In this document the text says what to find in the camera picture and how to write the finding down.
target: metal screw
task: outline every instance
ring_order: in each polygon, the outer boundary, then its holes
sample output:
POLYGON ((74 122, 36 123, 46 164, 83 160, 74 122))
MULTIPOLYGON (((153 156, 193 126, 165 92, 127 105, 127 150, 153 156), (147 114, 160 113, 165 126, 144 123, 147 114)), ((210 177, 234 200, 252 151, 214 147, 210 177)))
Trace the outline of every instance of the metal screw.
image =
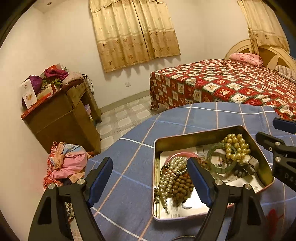
POLYGON ((51 184, 48 185, 48 188, 49 189, 54 189, 54 186, 55 186, 55 184, 54 183, 51 183, 51 184))
POLYGON ((215 180, 215 183, 217 184, 217 185, 222 185, 223 184, 223 181, 222 180, 220 180, 220 179, 216 179, 215 180))
POLYGON ((82 185, 82 184, 84 184, 85 183, 85 180, 83 179, 83 178, 81 178, 81 179, 79 179, 78 181, 77 181, 77 184, 78 185, 82 185))
POLYGON ((245 189, 247 189, 247 190, 251 190, 251 189, 252 189, 252 186, 251 186, 250 184, 248 184, 248 183, 247 183, 244 187, 245 187, 245 189))

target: headboard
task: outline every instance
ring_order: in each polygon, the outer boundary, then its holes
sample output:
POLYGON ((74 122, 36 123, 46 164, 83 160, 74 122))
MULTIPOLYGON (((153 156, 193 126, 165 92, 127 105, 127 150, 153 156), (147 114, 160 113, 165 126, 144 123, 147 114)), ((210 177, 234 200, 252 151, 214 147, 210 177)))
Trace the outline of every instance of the headboard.
MULTIPOLYGON (((226 54, 224 59, 229 59, 232 53, 251 53, 251 42, 249 39, 243 40, 234 45, 226 54)), ((263 66, 274 70, 276 65, 286 66, 296 71, 296 62, 282 48, 260 46, 259 55, 262 58, 263 66)))

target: gold curtain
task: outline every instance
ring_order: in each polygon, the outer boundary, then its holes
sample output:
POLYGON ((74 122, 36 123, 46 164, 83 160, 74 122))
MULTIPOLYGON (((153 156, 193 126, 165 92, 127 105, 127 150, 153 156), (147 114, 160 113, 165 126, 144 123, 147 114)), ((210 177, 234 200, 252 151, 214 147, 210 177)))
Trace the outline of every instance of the gold curtain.
POLYGON ((105 72, 149 60, 132 0, 90 0, 90 8, 105 72))
POLYGON ((89 0, 105 72, 179 55, 164 0, 89 0))
POLYGON ((133 0, 149 59, 180 55, 180 48, 164 0, 133 0))
POLYGON ((252 51, 259 54, 259 46, 275 46, 290 53, 286 35, 274 11, 262 0, 237 0, 248 24, 252 51))

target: blue plaid tablecloth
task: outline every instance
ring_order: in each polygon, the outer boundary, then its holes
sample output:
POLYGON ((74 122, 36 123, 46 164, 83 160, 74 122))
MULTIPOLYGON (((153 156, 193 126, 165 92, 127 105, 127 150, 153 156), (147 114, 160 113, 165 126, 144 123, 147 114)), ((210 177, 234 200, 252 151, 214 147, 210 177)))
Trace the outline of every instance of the blue plaid tablecloth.
MULTIPOLYGON (((296 144, 296 135, 277 130, 278 117, 269 106, 209 102, 176 107, 134 127, 103 153, 89 159, 86 173, 97 168, 105 156, 114 169, 100 201, 91 208, 107 241, 170 241, 177 236, 196 235, 204 216, 186 221, 160 223, 152 218, 153 144, 157 138, 242 125, 253 138, 258 131, 296 144)), ((261 147, 272 165, 272 155, 261 147)), ((279 240, 296 216, 296 194, 278 180, 260 194, 265 215, 275 209, 282 216, 273 240, 279 240)), ((225 240, 232 210, 228 210, 218 240, 225 240)))

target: pink pillow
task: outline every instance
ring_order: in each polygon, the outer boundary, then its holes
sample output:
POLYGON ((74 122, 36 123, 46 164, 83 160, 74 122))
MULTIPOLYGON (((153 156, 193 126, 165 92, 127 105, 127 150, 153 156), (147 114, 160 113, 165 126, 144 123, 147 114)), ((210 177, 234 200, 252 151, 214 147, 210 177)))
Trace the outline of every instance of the pink pillow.
POLYGON ((256 67, 262 67, 263 65, 261 57, 252 53, 233 53, 229 56, 229 59, 249 63, 256 67))

